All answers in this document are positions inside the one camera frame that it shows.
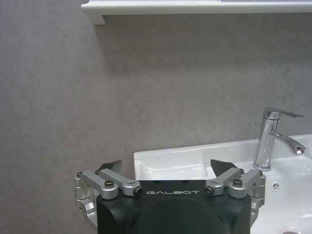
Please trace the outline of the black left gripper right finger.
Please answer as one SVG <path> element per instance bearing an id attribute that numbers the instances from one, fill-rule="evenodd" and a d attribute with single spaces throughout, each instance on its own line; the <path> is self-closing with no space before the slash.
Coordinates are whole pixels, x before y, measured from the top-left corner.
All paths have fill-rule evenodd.
<path id="1" fill-rule="evenodd" d="M 258 217 L 259 208 L 265 204 L 265 175 L 256 169 L 244 172 L 233 163 L 216 159 L 210 160 L 210 164 L 216 178 L 206 180 L 205 193 L 208 196 L 218 196 L 224 194 L 227 189 L 229 196 L 235 199 L 243 199 L 249 195 L 250 225 L 253 225 Z"/>

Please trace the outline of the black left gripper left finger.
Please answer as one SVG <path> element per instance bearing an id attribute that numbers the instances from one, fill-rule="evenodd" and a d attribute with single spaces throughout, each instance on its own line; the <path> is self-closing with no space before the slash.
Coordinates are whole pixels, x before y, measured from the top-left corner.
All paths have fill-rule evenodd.
<path id="1" fill-rule="evenodd" d="M 113 200 L 118 197 L 119 192 L 129 197 L 143 194 L 139 181 L 119 174 L 121 166 L 121 160 L 104 163 L 95 172 L 79 172 L 74 178 L 76 206 L 82 210 L 84 219 L 92 227 L 98 225 L 97 196 L 104 200 Z"/>

